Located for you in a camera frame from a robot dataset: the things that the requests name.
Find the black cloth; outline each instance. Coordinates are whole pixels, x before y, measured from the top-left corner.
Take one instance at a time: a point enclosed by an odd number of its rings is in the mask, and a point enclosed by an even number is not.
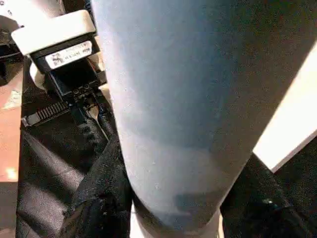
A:
[[[31,80],[25,61],[22,116],[56,102]],[[54,237],[98,152],[69,113],[37,127],[21,125],[17,238]]]

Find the black fabric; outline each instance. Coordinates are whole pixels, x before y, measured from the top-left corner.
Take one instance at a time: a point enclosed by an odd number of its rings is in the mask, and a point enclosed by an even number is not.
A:
[[[221,206],[228,238],[313,237],[273,173],[252,155]]]
[[[24,68],[29,65],[26,60]],[[55,102],[34,85],[25,70],[22,116]],[[98,151],[69,113],[37,127],[21,126],[17,238],[54,237],[58,233],[63,212]]]
[[[317,237],[317,137],[274,176]]]
[[[60,238],[129,237],[132,191],[114,135],[76,190]]]

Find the gray cylindrical tube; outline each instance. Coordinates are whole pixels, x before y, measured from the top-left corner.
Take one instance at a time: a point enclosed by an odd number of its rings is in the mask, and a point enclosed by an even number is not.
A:
[[[294,39],[305,11],[214,0],[93,7],[140,223],[162,237],[201,235],[316,36]]]

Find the white label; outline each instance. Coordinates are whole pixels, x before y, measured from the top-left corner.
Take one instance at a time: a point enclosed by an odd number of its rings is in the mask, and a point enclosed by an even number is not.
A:
[[[45,60],[49,64],[51,69],[55,69],[65,64],[71,63],[75,60],[79,60],[91,55],[92,45],[93,44],[91,43],[91,41],[85,41],[78,45],[71,46],[64,50],[45,56]]]

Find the barcode sticker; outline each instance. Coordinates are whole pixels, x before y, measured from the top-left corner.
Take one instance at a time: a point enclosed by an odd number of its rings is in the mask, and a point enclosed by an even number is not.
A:
[[[79,60],[91,55],[92,45],[93,44],[91,43],[91,41],[85,41],[78,45],[71,46],[64,50],[45,56],[45,60],[49,64],[51,69],[55,69],[65,64],[71,63],[75,60]]]

